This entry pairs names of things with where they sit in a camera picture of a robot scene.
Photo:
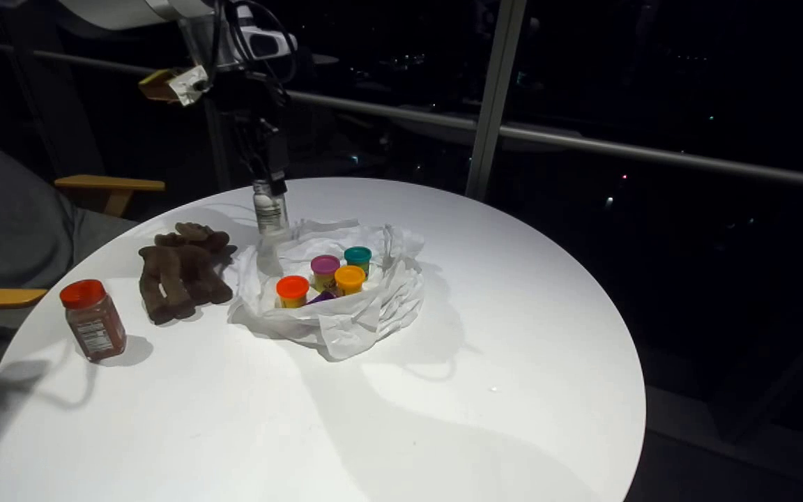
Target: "yellow cap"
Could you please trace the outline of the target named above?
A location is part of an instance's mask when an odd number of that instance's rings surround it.
[[[367,272],[354,269],[354,265],[343,265],[334,272],[334,284],[337,284],[340,297],[360,294],[367,284]]]

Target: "spice jar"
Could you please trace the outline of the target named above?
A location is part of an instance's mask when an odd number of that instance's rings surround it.
[[[354,248],[347,248],[347,265],[354,265],[354,269],[364,269],[367,276],[369,276],[369,269],[371,269],[371,248],[367,247],[354,247]]]
[[[92,362],[123,355],[125,329],[111,297],[99,280],[68,284],[61,304],[78,347]]]
[[[367,284],[367,272],[357,265],[343,265],[334,272],[337,297],[354,297]]]
[[[337,258],[322,254],[314,260],[314,288],[315,291],[332,291],[334,288],[334,272],[340,269]]]
[[[279,294],[286,309],[297,309],[307,304],[311,281],[304,276],[283,276],[273,291]]]

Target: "table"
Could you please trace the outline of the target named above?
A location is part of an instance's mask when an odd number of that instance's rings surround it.
[[[251,191],[155,219],[74,269],[0,366],[0,502],[482,502],[622,499],[645,445],[645,376],[598,280],[481,202],[378,180],[291,182],[291,221],[392,224],[425,237],[425,307],[371,353],[226,323],[155,326],[136,248],[180,221],[255,241]],[[92,366],[57,294],[99,276],[130,353]]]

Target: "orange cap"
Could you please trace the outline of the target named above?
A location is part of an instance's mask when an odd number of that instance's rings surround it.
[[[357,294],[367,284],[367,272],[357,265],[343,265],[334,272],[334,281],[337,281],[340,294]]]
[[[74,281],[61,291],[61,304],[68,309],[85,309],[103,302],[107,291],[99,280]]]
[[[304,276],[283,276],[276,294],[291,302],[307,298],[311,281]]]

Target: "small cup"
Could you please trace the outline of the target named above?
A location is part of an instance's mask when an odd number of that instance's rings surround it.
[[[334,272],[337,297],[354,297],[367,284],[367,272],[357,265],[343,265]]]
[[[283,276],[273,291],[279,294],[286,309],[297,309],[307,304],[311,281],[304,276]]]
[[[322,254],[314,260],[314,288],[319,294],[332,291],[334,288],[334,272],[340,269],[337,258]]]
[[[347,260],[347,265],[364,269],[367,276],[371,273],[371,248],[351,247],[351,248],[347,248],[343,260]]]

